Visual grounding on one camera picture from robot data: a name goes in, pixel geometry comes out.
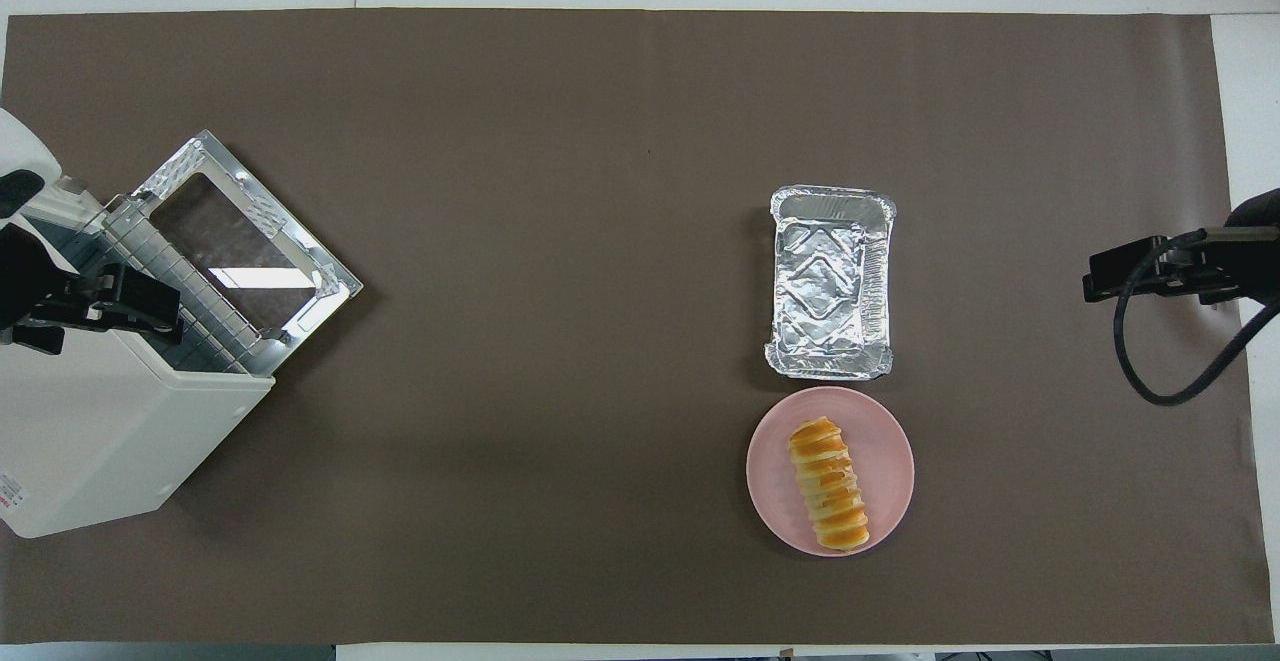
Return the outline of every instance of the golden brown bread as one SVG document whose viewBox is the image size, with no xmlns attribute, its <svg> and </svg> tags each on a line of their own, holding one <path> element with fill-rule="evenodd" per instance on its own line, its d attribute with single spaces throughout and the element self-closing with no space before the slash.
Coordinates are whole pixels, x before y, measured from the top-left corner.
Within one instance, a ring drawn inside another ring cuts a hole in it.
<svg viewBox="0 0 1280 661">
<path fill-rule="evenodd" d="M 827 416 L 805 421 L 791 434 L 788 446 L 818 543 L 836 551 L 867 543 L 867 503 L 840 427 Z"/>
</svg>

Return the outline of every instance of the round plate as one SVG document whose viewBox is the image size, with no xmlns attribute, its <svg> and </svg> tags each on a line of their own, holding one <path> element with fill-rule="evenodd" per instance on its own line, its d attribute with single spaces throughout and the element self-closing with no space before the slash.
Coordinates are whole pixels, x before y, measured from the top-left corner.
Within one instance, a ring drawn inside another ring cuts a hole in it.
<svg viewBox="0 0 1280 661">
<path fill-rule="evenodd" d="M 850 553 L 818 543 L 791 465 L 791 433 L 818 416 L 840 427 L 867 502 L 870 538 Z M 852 556 L 884 541 L 902 520 L 915 487 L 915 459 L 897 419 L 872 397 L 819 386 L 787 396 L 760 419 L 746 451 L 746 487 L 755 511 L 782 541 L 814 556 Z"/>
</svg>

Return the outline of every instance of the silver tray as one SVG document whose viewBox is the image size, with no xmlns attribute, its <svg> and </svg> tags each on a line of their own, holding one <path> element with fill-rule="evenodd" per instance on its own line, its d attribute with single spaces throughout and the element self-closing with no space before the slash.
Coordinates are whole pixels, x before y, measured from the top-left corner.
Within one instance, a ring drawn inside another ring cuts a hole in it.
<svg viewBox="0 0 1280 661">
<path fill-rule="evenodd" d="M 887 374 L 888 242 L 897 208 L 874 191 L 785 186 L 769 210 L 777 222 L 769 365 L 824 380 Z"/>
</svg>

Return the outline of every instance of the wire rack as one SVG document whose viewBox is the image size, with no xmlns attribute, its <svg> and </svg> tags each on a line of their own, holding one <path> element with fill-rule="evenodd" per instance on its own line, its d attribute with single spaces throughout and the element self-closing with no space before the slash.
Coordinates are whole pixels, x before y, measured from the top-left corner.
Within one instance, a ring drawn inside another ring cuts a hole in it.
<svg viewBox="0 0 1280 661">
<path fill-rule="evenodd" d="M 101 222 L 101 232 L 86 232 Z M 110 263 L 124 263 L 182 295 L 182 342 L 143 334 L 156 352 L 179 371 L 248 373 L 242 360 L 264 342 L 264 334 L 154 227 L 138 201 L 118 197 L 81 229 L 47 222 L 37 229 L 84 275 Z"/>
</svg>

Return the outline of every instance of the black cable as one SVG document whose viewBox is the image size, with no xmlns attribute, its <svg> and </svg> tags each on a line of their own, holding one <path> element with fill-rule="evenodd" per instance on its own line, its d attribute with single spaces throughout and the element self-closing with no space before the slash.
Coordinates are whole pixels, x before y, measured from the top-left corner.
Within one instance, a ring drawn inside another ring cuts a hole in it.
<svg viewBox="0 0 1280 661">
<path fill-rule="evenodd" d="M 1133 369 L 1133 364 L 1129 363 L 1129 351 L 1125 350 L 1124 345 L 1124 314 L 1125 309 L 1129 306 L 1129 297 L 1133 296 L 1134 288 L 1138 286 L 1138 281 L 1142 278 L 1147 269 L 1152 264 L 1156 264 L 1156 259 L 1167 254 L 1169 251 L 1179 249 L 1189 249 L 1197 246 L 1198 242 L 1204 241 L 1207 237 L 1204 229 L 1193 231 L 1180 236 L 1165 240 L 1162 243 L 1147 252 L 1138 265 L 1134 265 L 1133 270 L 1129 272 L 1129 277 L 1124 281 L 1124 287 L 1120 288 L 1120 295 L 1116 297 L 1116 314 L 1111 323 L 1111 336 L 1116 346 L 1116 360 L 1120 361 L 1120 370 L 1124 370 L 1124 378 L 1129 379 L 1129 386 L 1138 392 L 1139 396 L 1157 406 L 1176 406 L 1194 398 L 1199 392 L 1208 388 L 1217 377 L 1226 370 L 1226 366 L 1235 360 L 1235 356 L 1244 351 L 1244 346 L 1253 341 L 1253 337 L 1262 330 L 1262 327 L 1280 314 L 1280 301 L 1276 301 L 1268 306 L 1265 306 L 1258 315 L 1253 316 L 1249 323 L 1244 324 L 1244 328 L 1222 348 L 1220 355 L 1217 355 L 1208 366 L 1201 371 L 1193 382 L 1187 384 L 1187 388 L 1179 391 L 1178 393 L 1161 395 L 1156 393 L 1147 387 L 1146 383 L 1138 378 L 1138 373 Z"/>
</svg>

